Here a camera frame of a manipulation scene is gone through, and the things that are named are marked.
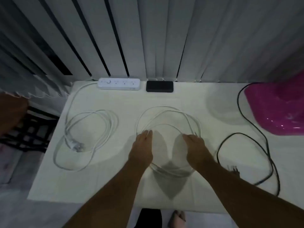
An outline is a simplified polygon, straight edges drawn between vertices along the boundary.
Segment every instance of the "white tablecloth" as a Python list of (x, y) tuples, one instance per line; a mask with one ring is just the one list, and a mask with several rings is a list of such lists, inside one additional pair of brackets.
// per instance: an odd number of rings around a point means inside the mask
[[(87, 82), (79, 81), (72, 93)], [(148, 93), (146, 82), (139, 91), (100, 90), (95, 85), (82, 89), (74, 100), (69, 118), (82, 111), (112, 110), (119, 117), (119, 126), (109, 141), (96, 152), (90, 165), (80, 172), (68, 172), (57, 168), (53, 154), (58, 150), (56, 161), (66, 167), (79, 167), (89, 154), (69, 151), (62, 142), (64, 119), (71, 102), (68, 98), (50, 145), (44, 156), (28, 199), (84, 203), (107, 183), (124, 165), (135, 138), (135, 123), (141, 113), (152, 106), (172, 106), (185, 111), (202, 124), (202, 137), (214, 153), (221, 141), (233, 132), (246, 133), (260, 143), (264, 141), (238, 112), (236, 98), (244, 84), (223, 83), (174, 83), (173, 93)], [(240, 96), (244, 114), (255, 120), (244, 94)], [(143, 126), (155, 112), (144, 115)], [(164, 118), (176, 123), (184, 133), (190, 133), (181, 115), (165, 113)], [(77, 124), (71, 133), (77, 140), (93, 145), (104, 129), (97, 116), (90, 116)], [(183, 165), (185, 144), (171, 127), (158, 126), (154, 130), (154, 161), (162, 166)], [(304, 148), (302, 136), (276, 136), (262, 130), (269, 139), (272, 159), (277, 165), (280, 180), (280, 197), (304, 209)], [(256, 145), (249, 139), (235, 135), (225, 143), (220, 152), (221, 164), (238, 167), (241, 178), (253, 183), (266, 176), (269, 163)], [(268, 192), (276, 191), (275, 176), (260, 186)], [(160, 209), (181, 209), (201, 212), (226, 212), (208, 182), (194, 172), (183, 179), (169, 179), (155, 174), (150, 168), (140, 181), (135, 206)]]

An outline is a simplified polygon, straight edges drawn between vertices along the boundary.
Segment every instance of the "floor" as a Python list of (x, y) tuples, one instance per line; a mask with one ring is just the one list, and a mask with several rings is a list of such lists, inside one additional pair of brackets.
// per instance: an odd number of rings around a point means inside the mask
[[(0, 185), (0, 228), (59, 228), (78, 210), (80, 204), (49, 203), (27, 200), (43, 154), (23, 153), (9, 184)], [(173, 210), (162, 210), (163, 227), (167, 227)], [(127, 228), (133, 228), (140, 208), (133, 208)], [(191, 227), (237, 227), (229, 215), (186, 212)]]

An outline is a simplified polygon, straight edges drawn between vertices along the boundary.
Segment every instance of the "power strip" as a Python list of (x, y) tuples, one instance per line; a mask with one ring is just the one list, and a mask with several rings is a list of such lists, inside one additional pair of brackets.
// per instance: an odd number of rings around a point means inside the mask
[(110, 78), (102, 77), (98, 80), (97, 87), (102, 90), (139, 90), (138, 78)]

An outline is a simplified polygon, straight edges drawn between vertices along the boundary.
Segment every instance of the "vertical blinds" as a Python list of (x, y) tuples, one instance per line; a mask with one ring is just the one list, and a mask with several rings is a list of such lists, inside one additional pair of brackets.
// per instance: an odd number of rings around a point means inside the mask
[(0, 10), (2, 72), (18, 58), (10, 72), (45, 91), (109, 76), (275, 81), (304, 46), (304, 0), (0, 0)]

